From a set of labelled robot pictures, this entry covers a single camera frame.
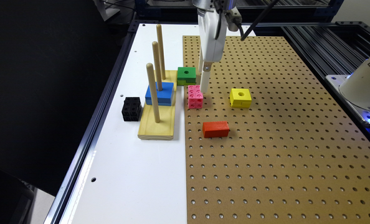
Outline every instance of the red block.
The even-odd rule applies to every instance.
[[[226,121],[203,122],[203,136],[205,138],[227,137],[229,126]]]

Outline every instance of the black block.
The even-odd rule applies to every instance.
[[[139,97],[126,97],[121,113],[124,121],[139,121],[141,118],[142,106]]]

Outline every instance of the white surface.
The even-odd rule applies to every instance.
[[[31,205],[27,224],[41,224],[47,217],[48,211],[55,197],[43,192],[40,189],[35,189],[34,200]]]
[[[199,29],[194,25],[162,28],[166,70],[177,70],[183,65],[183,35],[199,35]],[[227,31],[227,35],[240,34]],[[146,64],[153,62],[155,40],[156,25],[139,26],[105,124],[62,223],[186,223],[183,87],[177,88],[172,141],[138,139],[139,122],[124,122],[121,115],[126,96],[139,96],[145,103]]]

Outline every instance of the pink block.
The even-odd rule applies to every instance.
[[[187,86],[188,98],[187,104],[189,109],[202,108],[203,107],[203,93],[200,92],[199,85]]]

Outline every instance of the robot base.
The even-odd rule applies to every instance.
[[[327,75],[326,79],[333,85],[335,90],[339,92],[339,86],[346,80],[347,76],[348,75]],[[357,114],[362,119],[364,124],[370,124],[370,111],[360,108],[358,106],[355,106],[349,101],[347,101],[347,103],[352,107],[352,109],[355,112],[357,112]]]

